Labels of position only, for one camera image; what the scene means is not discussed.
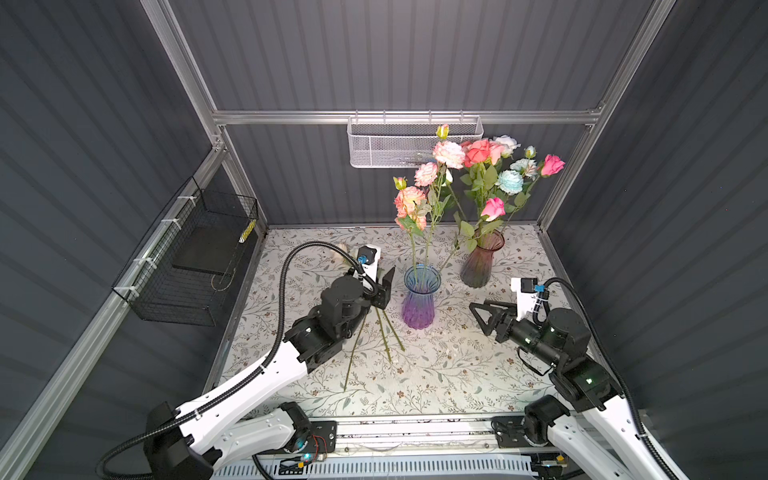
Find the blue purple glass vase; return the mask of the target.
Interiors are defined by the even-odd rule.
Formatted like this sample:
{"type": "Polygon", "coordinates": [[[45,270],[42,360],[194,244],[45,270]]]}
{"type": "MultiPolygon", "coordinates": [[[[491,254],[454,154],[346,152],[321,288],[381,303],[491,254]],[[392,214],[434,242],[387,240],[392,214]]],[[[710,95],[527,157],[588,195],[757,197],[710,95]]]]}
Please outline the blue purple glass vase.
{"type": "Polygon", "coordinates": [[[433,324],[435,297],[441,283],[440,272],[433,266],[417,264],[405,272],[407,292],[402,305],[402,318],[409,328],[423,330],[433,324]]]}

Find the pink glass vase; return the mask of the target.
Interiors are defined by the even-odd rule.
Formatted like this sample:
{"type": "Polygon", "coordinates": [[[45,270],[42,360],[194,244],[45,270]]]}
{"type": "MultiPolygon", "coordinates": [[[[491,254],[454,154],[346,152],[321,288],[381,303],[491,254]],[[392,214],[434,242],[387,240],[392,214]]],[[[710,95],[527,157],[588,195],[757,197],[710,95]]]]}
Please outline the pink glass vase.
{"type": "Polygon", "coordinates": [[[461,281],[470,288],[484,287],[491,277],[494,254],[504,245],[504,236],[498,230],[480,237],[460,270],[461,281]]]}

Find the pale blue white rose stem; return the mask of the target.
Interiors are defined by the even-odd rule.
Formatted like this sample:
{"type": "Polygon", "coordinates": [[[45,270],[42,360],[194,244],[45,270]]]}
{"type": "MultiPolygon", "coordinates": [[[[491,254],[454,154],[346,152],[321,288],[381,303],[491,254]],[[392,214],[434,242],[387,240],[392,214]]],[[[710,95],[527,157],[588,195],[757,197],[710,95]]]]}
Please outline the pale blue white rose stem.
{"type": "Polygon", "coordinates": [[[333,259],[346,267],[352,266],[352,262],[349,260],[349,247],[344,243],[335,244],[333,259]]]}

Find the small magenta spray stem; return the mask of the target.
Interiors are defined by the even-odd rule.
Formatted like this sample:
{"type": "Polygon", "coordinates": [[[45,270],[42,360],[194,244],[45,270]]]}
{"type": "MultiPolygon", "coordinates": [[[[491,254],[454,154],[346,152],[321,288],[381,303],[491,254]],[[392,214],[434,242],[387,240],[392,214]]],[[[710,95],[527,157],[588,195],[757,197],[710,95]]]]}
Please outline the small magenta spray stem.
{"type": "Polygon", "coordinates": [[[465,247],[469,253],[477,249],[481,244],[481,240],[502,224],[501,217],[505,212],[504,201],[498,197],[493,197],[486,201],[478,220],[474,224],[470,224],[465,220],[459,220],[457,222],[458,231],[452,241],[449,254],[438,270],[442,271],[462,247],[465,247]]]}

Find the peach spray rose stem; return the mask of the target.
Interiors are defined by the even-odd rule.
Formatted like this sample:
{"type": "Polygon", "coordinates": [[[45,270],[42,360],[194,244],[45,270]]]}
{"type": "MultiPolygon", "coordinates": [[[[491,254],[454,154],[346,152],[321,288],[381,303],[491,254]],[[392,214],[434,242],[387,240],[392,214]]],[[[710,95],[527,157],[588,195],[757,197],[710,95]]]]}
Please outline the peach spray rose stem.
{"type": "Polygon", "coordinates": [[[395,222],[408,234],[416,280],[420,279],[417,239],[424,240],[423,261],[428,263],[434,231],[450,201],[456,202],[456,195],[451,192],[452,171],[464,166],[466,154],[458,143],[448,139],[449,134],[447,123],[437,127],[438,142],[432,149],[433,159],[416,170],[413,185],[409,185],[405,177],[393,178],[397,189],[395,222]]]}

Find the single dark pink bud stem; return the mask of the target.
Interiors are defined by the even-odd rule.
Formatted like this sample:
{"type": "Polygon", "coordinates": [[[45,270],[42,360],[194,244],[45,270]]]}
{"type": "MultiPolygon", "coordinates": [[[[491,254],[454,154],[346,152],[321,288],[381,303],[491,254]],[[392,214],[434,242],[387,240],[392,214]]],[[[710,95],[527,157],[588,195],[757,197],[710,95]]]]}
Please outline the single dark pink bud stem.
{"type": "Polygon", "coordinates": [[[554,155],[554,154],[548,154],[544,158],[544,160],[541,161],[541,162],[538,162],[538,164],[539,164],[539,167],[540,167],[540,174],[541,174],[538,182],[540,180],[545,179],[545,178],[550,178],[550,177],[553,177],[553,176],[557,175],[566,166],[566,162],[564,160],[562,160],[559,156],[554,155]]]}

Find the red pink rose stem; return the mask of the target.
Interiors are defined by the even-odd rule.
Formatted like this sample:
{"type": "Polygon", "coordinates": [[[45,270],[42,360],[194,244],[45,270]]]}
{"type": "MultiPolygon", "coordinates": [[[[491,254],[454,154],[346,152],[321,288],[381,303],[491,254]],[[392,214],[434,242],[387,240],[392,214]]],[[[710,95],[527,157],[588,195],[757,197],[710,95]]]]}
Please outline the red pink rose stem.
{"type": "Polygon", "coordinates": [[[484,210],[497,178],[496,167],[492,164],[492,145],[488,139],[462,144],[464,169],[461,181],[465,184],[465,195],[472,200],[476,208],[478,221],[484,219],[484,210]]]}

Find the light pink rose stem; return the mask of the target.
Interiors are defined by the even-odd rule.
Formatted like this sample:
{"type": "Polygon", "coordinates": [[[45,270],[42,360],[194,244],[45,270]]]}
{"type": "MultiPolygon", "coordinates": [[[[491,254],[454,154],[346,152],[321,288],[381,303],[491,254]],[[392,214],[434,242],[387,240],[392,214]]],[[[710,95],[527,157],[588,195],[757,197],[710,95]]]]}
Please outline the light pink rose stem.
{"type": "Polygon", "coordinates": [[[499,160],[503,157],[505,154],[506,147],[503,144],[500,144],[495,141],[490,141],[488,143],[488,161],[491,165],[496,165],[499,160]]]}

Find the white spray rose stem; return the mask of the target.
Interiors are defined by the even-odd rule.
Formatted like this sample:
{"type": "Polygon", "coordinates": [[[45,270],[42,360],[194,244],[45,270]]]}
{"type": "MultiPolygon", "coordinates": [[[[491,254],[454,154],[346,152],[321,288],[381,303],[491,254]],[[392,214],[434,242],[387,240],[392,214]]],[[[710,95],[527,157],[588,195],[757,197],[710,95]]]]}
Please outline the white spray rose stem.
{"type": "Polygon", "coordinates": [[[526,206],[532,196],[533,187],[541,176],[536,157],[536,148],[529,145],[520,159],[499,174],[495,187],[506,196],[501,230],[506,228],[507,223],[526,206]]]}

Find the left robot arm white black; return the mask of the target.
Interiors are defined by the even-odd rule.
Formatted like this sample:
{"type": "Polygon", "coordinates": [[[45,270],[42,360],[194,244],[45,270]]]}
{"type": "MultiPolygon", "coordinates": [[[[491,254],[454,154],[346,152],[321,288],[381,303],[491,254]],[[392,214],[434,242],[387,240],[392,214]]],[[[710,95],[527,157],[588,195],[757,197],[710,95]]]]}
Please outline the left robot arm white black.
{"type": "Polygon", "coordinates": [[[188,421],[143,443],[153,479],[209,479],[215,472],[254,454],[304,449],[311,423],[295,402],[285,402],[253,420],[244,415],[286,385],[298,381],[337,355],[373,307],[391,298],[395,272],[389,270],[375,295],[352,275],[336,279],[320,305],[297,320],[271,360],[262,358],[210,392],[172,409],[156,407],[150,428],[189,415],[188,421]]]}

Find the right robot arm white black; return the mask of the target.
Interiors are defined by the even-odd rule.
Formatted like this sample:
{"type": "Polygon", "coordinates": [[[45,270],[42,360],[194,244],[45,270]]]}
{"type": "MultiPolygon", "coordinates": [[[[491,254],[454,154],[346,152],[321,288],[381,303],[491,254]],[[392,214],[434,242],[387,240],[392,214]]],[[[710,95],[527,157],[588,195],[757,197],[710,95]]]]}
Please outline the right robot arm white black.
{"type": "Polygon", "coordinates": [[[553,445],[592,479],[687,477],[645,429],[619,381],[588,355],[591,332],[576,312],[556,308],[537,323],[512,303],[485,301],[469,309],[486,336],[512,341],[550,368],[545,374],[560,397],[545,395],[525,408],[528,443],[553,445]]]}

